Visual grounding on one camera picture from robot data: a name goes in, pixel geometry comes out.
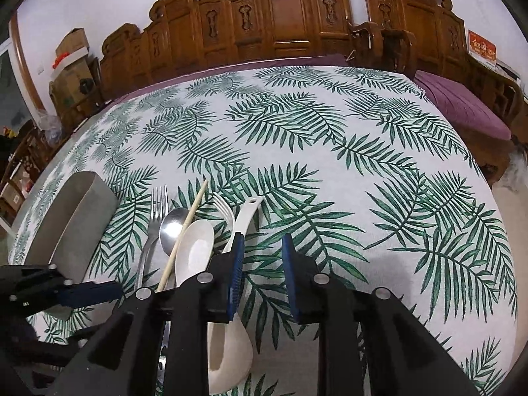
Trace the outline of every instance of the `purple cushion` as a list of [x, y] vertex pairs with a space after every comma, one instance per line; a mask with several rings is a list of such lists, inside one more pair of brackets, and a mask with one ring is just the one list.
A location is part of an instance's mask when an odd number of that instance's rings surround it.
[[450, 123], [500, 140], [511, 139], [506, 124], [463, 84], [420, 70], [414, 82]]

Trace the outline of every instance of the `white wall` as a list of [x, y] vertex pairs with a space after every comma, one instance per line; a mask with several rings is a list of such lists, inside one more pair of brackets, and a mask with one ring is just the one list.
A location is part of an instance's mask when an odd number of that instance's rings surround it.
[[[44, 106], [54, 113], [48, 85], [55, 48], [70, 30], [85, 29], [90, 52], [102, 57], [104, 39], [125, 22], [144, 28], [156, 0], [25, 0], [18, 10], [20, 39]], [[466, 28], [497, 45], [499, 59], [528, 82], [528, 43], [500, 0], [452, 0]], [[351, 0], [355, 23], [367, 20], [365, 0]], [[44, 72], [37, 74], [39, 66]]]

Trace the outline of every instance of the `wooden door frame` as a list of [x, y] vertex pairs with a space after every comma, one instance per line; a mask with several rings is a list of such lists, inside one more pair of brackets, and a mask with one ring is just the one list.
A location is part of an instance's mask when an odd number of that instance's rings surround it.
[[11, 17], [9, 22], [9, 36], [12, 41], [12, 46], [8, 49], [11, 66], [13, 67], [13, 74], [15, 75], [18, 89], [26, 103], [27, 109], [29, 110], [31, 117], [35, 121], [35, 124], [39, 126], [40, 112], [46, 112], [44, 104], [36, 90], [35, 83], [31, 78], [29, 68], [27, 67], [26, 58], [24, 51], [22, 50], [22, 42], [20, 41], [20, 31], [18, 28], [18, 15], [17, 11]]

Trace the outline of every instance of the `red poster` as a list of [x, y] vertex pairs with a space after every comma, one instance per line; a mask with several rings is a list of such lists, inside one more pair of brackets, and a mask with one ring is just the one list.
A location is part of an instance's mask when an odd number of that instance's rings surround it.
[[469, 30], [469, 50], [472, 54], [484, 58], [489, 64], [495, 65], [497, 61], [497, 48], [495, 45], [471, 30]]

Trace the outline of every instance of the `tablecloth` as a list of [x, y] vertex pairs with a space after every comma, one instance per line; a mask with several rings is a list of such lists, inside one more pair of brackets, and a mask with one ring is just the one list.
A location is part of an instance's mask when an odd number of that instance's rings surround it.
[[[239, 308], [254, 363], [230, 394], [316, 393], [317, 327], [292, 321], [284, 288], [280, 243], [287, 232], [298, 251], [349, 287], [392, 290], [481, 393], [491, 394], [509, 370], [517, 296], [500, 213], [460, 137], [402, 75], [275, 67], [122, 102], [48, 177], [23, 220], [11, 263], [24, 262], [68, 177], [88, 170], [120, 204], [85, 279], [116, 279], [127, 295], [146, 240], [153, 186], [166, 183], [172, 204], [189, 207], [207, 178], [197, 217], [213, 220], [217, 250], [229, 233], [211, 193], [235, 212], [247, 196], [265, 197], [246, 239]], [[166, 259], [157, 246], [147, 285], [156, 286]], [[45, 313], [29, 320], [41, 340], [63, 343], [110, 313], [101, 311], [95, 306], [67, 321]]]

